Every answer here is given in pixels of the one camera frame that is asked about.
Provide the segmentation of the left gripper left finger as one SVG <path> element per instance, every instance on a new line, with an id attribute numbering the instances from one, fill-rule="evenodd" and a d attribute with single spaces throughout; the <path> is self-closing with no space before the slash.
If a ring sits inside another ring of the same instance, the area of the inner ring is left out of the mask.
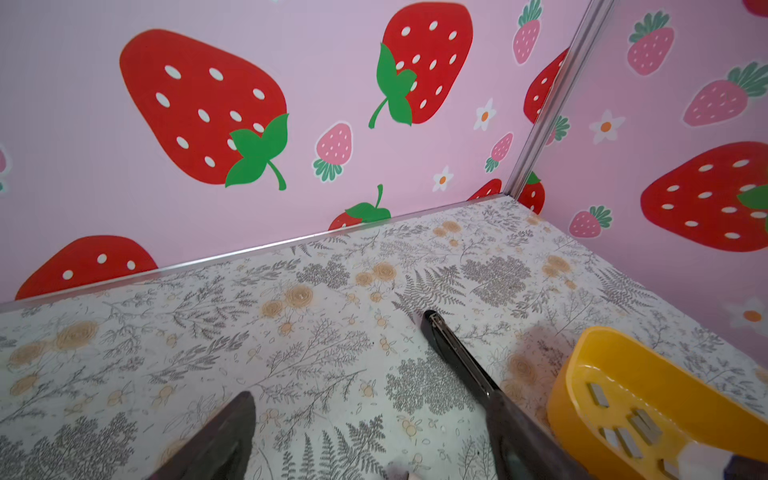
<path id="1" fill-rule="evenodd" d="M 242 391 L 150 476 L 150 480 L 243 480 L 256 426 L 253 395 Z"/>

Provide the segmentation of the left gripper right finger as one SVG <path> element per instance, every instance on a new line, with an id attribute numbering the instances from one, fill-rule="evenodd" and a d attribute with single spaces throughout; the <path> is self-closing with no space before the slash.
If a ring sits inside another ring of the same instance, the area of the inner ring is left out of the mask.
<path id="1" fill-rule="evenodd" d="M 492 392 L 485 410 L 498 479 L 592 479 L 503 392 Z"/>

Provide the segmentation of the long black stapler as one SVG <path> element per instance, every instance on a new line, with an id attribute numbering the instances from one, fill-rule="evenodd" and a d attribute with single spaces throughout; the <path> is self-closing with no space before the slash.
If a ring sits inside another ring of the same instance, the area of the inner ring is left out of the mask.
<path id="1" fill-rule="evenodd" d="M 435 310 L 426 310 L 420 324 L 430 346 L 462 381 L 475 400 L 483 407 L 499 386 L 471 355 L 462 341 Z"/>

